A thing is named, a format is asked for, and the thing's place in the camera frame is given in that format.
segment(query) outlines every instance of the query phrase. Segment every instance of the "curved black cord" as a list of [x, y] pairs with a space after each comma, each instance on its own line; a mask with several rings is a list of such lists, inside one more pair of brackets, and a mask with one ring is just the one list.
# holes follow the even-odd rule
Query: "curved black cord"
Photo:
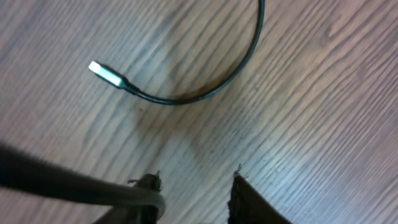
[[71, 202], [112, 206], [152, 205], [165, 211], [156, 191], [110, 184], [56, 167], [0, 143], [0, 187]]
[[129, 93], [138, 96], [144, 100], [158, 103], [162, 105], [184, 105], [188, 103], [194, 103], [210, 96], [213, 96], [217, 92], [219, 92], [222, 88], [228, 85], [238, 74], [239, 72], [245, 67], [245, 65], [249, 62], [251, 56], [256, 49], [256, 45], [260, 39], [262, 23], [264, 21], [264, 11], [265, 11], [265, 0], [259, 0], [259, 8], [257, 14], [257, 24], [256, 30], [254, 32], [254, 37], [251, 41], [248, 51], [246, 52], [245, 56], [243, 57], [242, 61], [239, 65], [232, 71], [232, 73], [225, 78], [220, 84], [215, 86], [213, 89], [208, 90], [204, 93], [199, 94], [198, 96], [193, 96], [189, 98], [182, 98], [182, 99], [166, 99], [166, 98], [159, 98], [157, 96], [152, 96], [148, 93], [141, 91], [137, 86], [130, 83], [125, 77], [120, 75], [118, 72], [115, 72], [111, 68], [101, 65], [96, 62], [92, 62], [89, 66], [90, 70], [95, 72], [99, 77], [106, 80], [110, 84], [114, 85], [116, 88], [120, 88], [123, 90], [128, 91]]

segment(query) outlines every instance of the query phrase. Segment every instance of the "wooden surface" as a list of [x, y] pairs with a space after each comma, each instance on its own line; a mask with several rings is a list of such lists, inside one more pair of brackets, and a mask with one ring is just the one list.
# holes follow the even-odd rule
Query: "wooden surface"
[[[294, 223], [398, 223], [398, 1], [269, 0], [249, 65], [214, 97], [257, 1], [1, 0], [0, 139], [125, 184], [161, 170], [159, 223], [225, 223], [233, 172]], [[1, 223], [89, 223], [106, 207], [0, 190]]]

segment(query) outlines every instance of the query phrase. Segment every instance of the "metal connector tip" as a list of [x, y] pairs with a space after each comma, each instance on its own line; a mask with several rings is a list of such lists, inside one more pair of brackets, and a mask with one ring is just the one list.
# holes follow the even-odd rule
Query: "metal connector tip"
[[103, 78], [104, 80], [106, 80], [107, 82], [116, 87], [120, 87], [120, 85], [123, 82], [122, 77], [120, 77], [120, 75], [115, 74], [112, 71], [109, 71], [107, 68], [103, 67], [101, 64], [97, 62], [92, 61], [88, 66], [88, 69], [90, 69], [99, 77]]

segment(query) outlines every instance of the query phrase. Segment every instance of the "wood grain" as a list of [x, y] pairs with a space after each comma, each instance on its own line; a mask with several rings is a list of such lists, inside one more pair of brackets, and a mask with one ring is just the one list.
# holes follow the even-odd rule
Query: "wood grain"
[[[269, 0], [249, 65], [214, 97], [257, 1], [0, 1], [0, 139], [125, 184], [161, 170], [160, 223], [225, 223], [233, 172], [294, 223], [398, 223], [398, 1]], [[106, 207], [0, 190], [2, 223], [90, 223]]]

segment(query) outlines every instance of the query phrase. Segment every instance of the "thin wire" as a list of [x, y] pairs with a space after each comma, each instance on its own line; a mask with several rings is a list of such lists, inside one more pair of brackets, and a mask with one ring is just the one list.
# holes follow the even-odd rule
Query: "thin wire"
[[258, 13], [257, 13], [257, 24], [256, 24], [256, 30], [254, 31], [254, 37], [251, 41], [251, 44], [248, 48], [248, 51], [246, 52], [245, 56], [243, 57], [242, 61], [239, 63], [239, 65], [232, 71], [232, 73], [225, 78], [220, 84], [215, 86], [213, 89], [208, 90], [204, 93], [201, 93], [197, 96], [189, 97], [189, 98], [182, 98], [182, 99], [166, 99], [166, 98], [159, 98], [157, 96], [152, 96], [142, 90], [140, 90], [137, 86], [133, 85], [132, 83], [128, 82], [128, 80], [124, 79], [124, 85], [121, 86], [122, 89], [125, 89], [129, 93], [138, 96], [139, 98], [142, 98], [144, 100], [153, 102], [153, 103], [158, 103], [162, 105], [185, 105], [189, 103], [194, 103], [200, 100], [204, 100], [205, 98], [208, 98], [210, 96], [213, 96], [214, 94], [218, 93], [222, 88], [224, 88], [226, 85], [228, 85], [238, 74], [239, 72], [246, 66], [246, 64], [249, 62], [250, 58], [252, 57], [254, 50], [256, 49], [256, 45], [259, 42], [260, 35], [261, 35], [261, 29], [262, 29], [262, 23], [264, 21], [264, 11], [266, 7], [266, 2], [265, 0], [259, 0], [259, 8], [258, 8]]

